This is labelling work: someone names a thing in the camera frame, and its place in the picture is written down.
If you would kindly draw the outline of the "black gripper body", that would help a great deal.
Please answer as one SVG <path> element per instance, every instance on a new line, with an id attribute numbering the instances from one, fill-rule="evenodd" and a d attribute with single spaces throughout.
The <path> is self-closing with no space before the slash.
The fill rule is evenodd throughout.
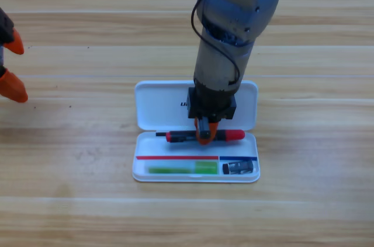
<path id="1" fill-rule="evenodd" d="M 15 40 L 13 35 L 14 23 L 9 16 L 0 8 L 0 63 L 4 65 L 4 45 Z"/>
<path id="2" fill-rule="evenodd" d="M 209 123 L 231 120 L 236 110 L 235 93 L 236 90 L 214 91 L 197 82 L 188 88 L 188 118 L 206 117 Z"/>

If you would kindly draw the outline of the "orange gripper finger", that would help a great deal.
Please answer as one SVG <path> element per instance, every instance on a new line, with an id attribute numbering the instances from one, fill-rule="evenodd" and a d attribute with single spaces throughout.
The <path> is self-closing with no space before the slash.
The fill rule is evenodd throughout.
<path id="1" fill-rule="evenodd" d="M 1 75 L 1 96 L 18 103 L 25 103 L 28 100 L 24 83 L 7 68 Z"/>
<path id="2" fill-rule="evenodd" d="M 15 54 L 24 54 L 23 42 L 19 32 L 16 29 L 13 29 L 13 41 L 10 43 L 4 43 L 4 47 Z"/>
<path id="3" fill-rule="evenodd" d="M 201 145 L 212 142 L 217 134 L 218 122 L 211 123 L 207 117 L 195 118 L 196 139 Z"/>

